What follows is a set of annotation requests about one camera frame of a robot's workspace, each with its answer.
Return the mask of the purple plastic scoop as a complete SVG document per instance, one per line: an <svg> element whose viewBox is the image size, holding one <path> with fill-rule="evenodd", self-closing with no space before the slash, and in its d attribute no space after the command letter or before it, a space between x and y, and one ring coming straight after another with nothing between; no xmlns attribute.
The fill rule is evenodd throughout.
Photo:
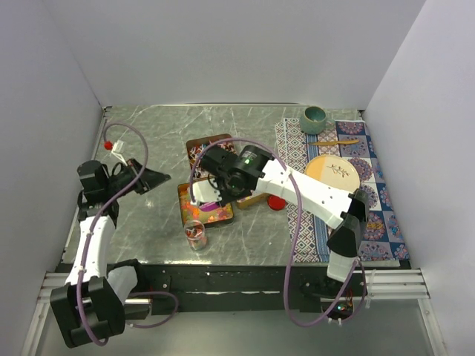
<svg viewBox="0 0 475 356"><path fill-rule="evenodd" d="M218 202L201 202L198 206L198 208L201 211L214 211L220 207L220 204Z"/></svg>

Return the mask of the red jar lid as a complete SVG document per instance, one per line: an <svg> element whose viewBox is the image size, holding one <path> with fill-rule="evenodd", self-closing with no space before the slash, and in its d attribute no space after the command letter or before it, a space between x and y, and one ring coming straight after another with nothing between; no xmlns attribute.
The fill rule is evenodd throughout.
<svg viewBox="0 0 475 356"><path fill-rule="evenodd" d="M286 200L274 195L269 195L267 198L267 204L272 210L280 211L286 207Z"/></svg>

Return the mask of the lollipop tin box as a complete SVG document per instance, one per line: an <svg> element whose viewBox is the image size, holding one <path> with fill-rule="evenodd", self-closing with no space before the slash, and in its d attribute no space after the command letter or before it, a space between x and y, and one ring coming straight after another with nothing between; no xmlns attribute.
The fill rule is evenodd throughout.
<svg viewBox="0 0 475 356"><path fill-rule="evenodd" d="M199 156L199 154L203 151L204 148L206 148L207 145L216 142L221 139L228 139L230 138L231 135L228 133L222 133L214 136L206 136L198 139L192 139L186 142L186 152L188 155L189 159L189 164L190 168L193 167L193 164L196 160L196 158ZM233 154L236 154L237 151L235 149L234 143L232 142L224 142L220 143L218 145L219 147L225 149L226 151L232 152ZM195 179L201 179L203 175L206 177L208 172L206 170L203 170L200 167L200 164L197 165L195 172L194 172L194 178Z"/></svg>

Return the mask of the glass jar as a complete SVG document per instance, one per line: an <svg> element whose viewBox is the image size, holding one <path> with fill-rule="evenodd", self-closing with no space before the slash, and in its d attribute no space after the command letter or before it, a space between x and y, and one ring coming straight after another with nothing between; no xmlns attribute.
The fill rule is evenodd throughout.
<svg viewBox="0 0 475 356"><path fill-rule="evenodd" d="M189 220L184 225L186 239L193 251L204 249L207 245L205 226L198 220Z"/></svg>

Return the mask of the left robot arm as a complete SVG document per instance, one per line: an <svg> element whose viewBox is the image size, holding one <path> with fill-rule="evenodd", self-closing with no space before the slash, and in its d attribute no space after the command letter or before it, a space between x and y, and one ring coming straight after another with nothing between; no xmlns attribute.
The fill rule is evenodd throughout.
<svg viewBox="0 0 475 356"><path fill-rule="evenodd" d="M136 259L107 267L119 216L117 200L130 192L145 194L171 179L135 159L117 163L112 171L98 160L89 160L77 173L82 185L77 201L79 245L65 284L50 295L56 322L70 349L95 341L103 344L124 332L126 299L141 297L149 284Z"/></svg>

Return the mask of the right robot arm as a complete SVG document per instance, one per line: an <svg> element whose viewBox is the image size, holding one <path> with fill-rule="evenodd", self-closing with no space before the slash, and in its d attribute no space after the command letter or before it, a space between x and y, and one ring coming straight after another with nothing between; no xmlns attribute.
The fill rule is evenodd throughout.
<svg viewBox="0 0 475 356"><path fill-rule="evenodd" d="M348 274L369 220L365 191L348 192L326 185L282 165L255 145L245 146L240 154L215 145L204 153L200 166L211 174L210 179L191 186L194 204L200 208L221 207L264 193L301 205L302 210L322 220L332 230L327 240L330 257L325 287L336 296L350 288Z"/></svg>

